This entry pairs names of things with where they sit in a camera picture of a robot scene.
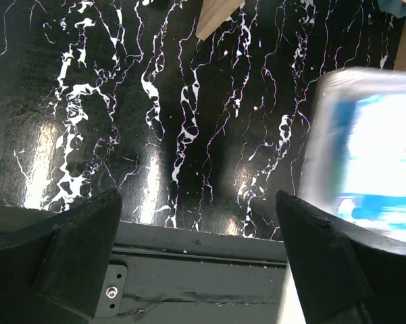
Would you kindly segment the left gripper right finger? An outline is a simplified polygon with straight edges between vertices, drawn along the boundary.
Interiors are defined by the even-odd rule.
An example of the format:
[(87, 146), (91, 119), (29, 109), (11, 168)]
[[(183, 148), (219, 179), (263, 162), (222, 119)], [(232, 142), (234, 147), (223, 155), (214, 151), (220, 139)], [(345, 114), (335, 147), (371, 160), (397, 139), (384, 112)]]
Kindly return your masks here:
[(284, 191), (276, 213), (306, 323), (406, 323), (406, 242)]

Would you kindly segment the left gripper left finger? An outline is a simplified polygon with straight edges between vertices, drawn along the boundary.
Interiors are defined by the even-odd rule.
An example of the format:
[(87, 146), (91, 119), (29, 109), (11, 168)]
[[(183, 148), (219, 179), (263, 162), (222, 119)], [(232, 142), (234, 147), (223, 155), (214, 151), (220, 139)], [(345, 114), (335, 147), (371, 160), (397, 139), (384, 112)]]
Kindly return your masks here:
[(0, 236), (0, 323), (88, 323), (115, 242), (115, 189)]

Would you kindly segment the Gillette blister pack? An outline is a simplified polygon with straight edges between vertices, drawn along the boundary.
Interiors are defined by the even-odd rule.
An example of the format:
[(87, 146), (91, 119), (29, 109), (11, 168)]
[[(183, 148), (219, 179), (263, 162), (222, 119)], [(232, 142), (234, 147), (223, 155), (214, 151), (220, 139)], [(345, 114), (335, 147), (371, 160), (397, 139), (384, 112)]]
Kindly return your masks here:
[(318, 82), (299, 196), (406, 242), (406, 72), (350, 67)]

